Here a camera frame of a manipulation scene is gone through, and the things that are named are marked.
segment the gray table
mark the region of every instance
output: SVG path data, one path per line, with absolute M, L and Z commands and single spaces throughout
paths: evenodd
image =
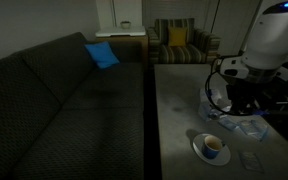
M 271 126 L 260 142 L 245 135 L 241 129 L 233 132 L 217 121 L 205 122 L 198 115 L 199 90 L 204 87 L 209 65 L 155 65 L 156 101 L 163 179 L 288 179 L 288 142 Z M 211 88 L 226 95 L 226 82 L 218 75 Z M 260 116 L 232 117 L 234 121 Z M 195 153 L 192 142 L 196 135 L 210 133 L 223 139 L 231 152 L 224 166 L 213 166 Z M 246 170 L 238 151 L 254 152 L 264 173 Z

